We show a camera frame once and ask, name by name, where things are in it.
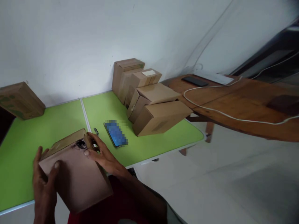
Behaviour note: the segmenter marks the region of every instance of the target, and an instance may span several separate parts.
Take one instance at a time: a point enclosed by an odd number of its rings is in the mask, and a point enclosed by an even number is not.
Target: smartphone
[[[182,78],[182,80],[184,80],[186,82],[189,82],[189,83],[192,83],[192,84],[194,84],[196,86],[199,86],[199,87],[203,87],[203,86],[207,86],[208,85],[207,82],[201,81],[201,80],[199,80],[197,78],[194,78],[194,77],[191,77],[191,76]]]
[[[104,123],[104,126],[113,142],[113,145],[118,148],[128,144],[128,140],[122,133],[117,122],[115,120],[109,120]]]

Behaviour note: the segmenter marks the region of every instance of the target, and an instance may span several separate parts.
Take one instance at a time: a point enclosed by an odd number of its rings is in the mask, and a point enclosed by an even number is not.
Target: wooden table
[[[182,78],[186,76],[193,76],[208,82],[208,86],[219,86],[220,84],[195,75],[180,76],[169,84],[171,89],[182,94],[179,99],[199,115],[199,117],[189,117],[189,121],[208,122],[207,142],[211,141],[214,124],[266,139],[299,142],[299,119],[292,119],[280,125],[244,122],[190,103],[183,97],[183,93],[197,86],[183,81]],[[235,80],[239,79],[236,76],[230,77]],[[278,123],[290,116],[270,109],[266,105],[274,97],[283,94],[296,95],[273,84],[243,78],[232,86],[191,90],[186,93],[186,97],[200,106],[219,110],[234,118]]]

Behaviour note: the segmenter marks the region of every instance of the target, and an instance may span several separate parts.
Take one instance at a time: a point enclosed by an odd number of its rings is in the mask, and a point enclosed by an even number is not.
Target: floor
[[[195,123],[205,130],[205,123]],[[211,143],[187,156],[173,152],[135,167],[189,224],[297,223],[299,143],[269,141],[216,125]],[[0,216],[0,223],[33,223],[34,205]],[[56,223],[69,212],[58,198]]]

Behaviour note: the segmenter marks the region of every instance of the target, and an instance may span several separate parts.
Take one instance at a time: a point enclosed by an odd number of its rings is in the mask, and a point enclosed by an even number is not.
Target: table leg
[[[179,152],[180,152],[183,156],[186,156],[186,155],[187,155],[187,148],[181,149],[181,150],[179,150]]]
[[[206,142],[207,143],[210,143],[212,140],[213,129],[214,129],[214,123],[207,122],[206,123]]]

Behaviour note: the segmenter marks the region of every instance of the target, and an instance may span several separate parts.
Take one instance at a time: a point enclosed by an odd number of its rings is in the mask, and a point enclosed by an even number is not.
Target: white wall
[[[200,58],[207,70],[238,66],[295,17],[292,1],[240,1]],[[28,81],[52,106],[110,90],[118,60],[143,60],[161,80],[177,76],[229,3],[2,0],[0,86]]]
[[[239,0],[198,63],[205,70],[229,74],[298,16],[296,0]]]

